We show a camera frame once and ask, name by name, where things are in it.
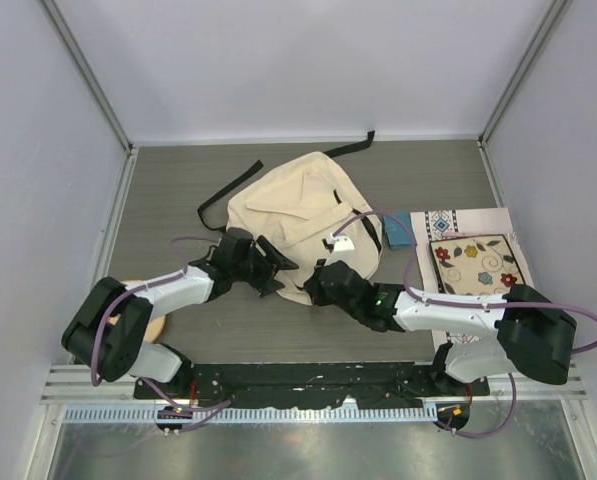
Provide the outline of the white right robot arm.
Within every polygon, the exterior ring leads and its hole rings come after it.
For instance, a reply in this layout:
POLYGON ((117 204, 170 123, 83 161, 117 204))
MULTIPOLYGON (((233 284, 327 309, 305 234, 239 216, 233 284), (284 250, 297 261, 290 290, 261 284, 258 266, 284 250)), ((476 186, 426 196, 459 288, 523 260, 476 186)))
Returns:
POLYGON ((441 345, 429 380, 443 395, 482 377, 520 373, 548 385, 569 376, 577 323, 533 288, 466 296, 372 283, 343 261, 319 265, 303 287, 313 304, 335 305, 378 332, 445 331, 474 337, 441 345))

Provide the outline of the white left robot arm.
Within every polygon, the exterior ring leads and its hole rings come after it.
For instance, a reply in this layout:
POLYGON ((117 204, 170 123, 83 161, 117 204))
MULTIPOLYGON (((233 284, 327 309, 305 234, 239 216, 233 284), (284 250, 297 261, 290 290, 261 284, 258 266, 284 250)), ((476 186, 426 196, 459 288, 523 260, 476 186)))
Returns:
POLYGON ((113 277, 99 280, 65 329, 61 345, 89 366, 93 385, 130 375, 178 399, 191 388, 192 362, 169 345, 146 341, 148 326, 174 311, 213 301, 239 282, 267 296, 283 289, 279 272, 297 267, 265 237, 231 227, 205 256, 171 274, 128 284, 113 277))

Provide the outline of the cream canvas backpack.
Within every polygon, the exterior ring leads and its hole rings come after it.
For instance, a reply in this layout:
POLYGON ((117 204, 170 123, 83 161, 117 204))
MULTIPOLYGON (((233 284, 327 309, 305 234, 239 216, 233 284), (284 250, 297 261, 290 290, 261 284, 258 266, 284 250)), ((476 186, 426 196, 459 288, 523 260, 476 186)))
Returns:
POLYGON ((286 300, 312 303, 304 287, 317 261, 329 256, 324 242, 338 229, 354 245, 354 256, 348 264, 368 279, 377 271, 383 251, 382 222, 376 216, 355 218, 372 207, 334 159, 369 148, 374 136, 375 132, 369 131, 363 141, 305 154, 236 192, 262 169, 263 163, 258 161, 200 204, 198 217, 211 231, 236 227, 255 237, 264 236, 295 262, 296 270, 277 275, 283 284, 278 295, 286 300))

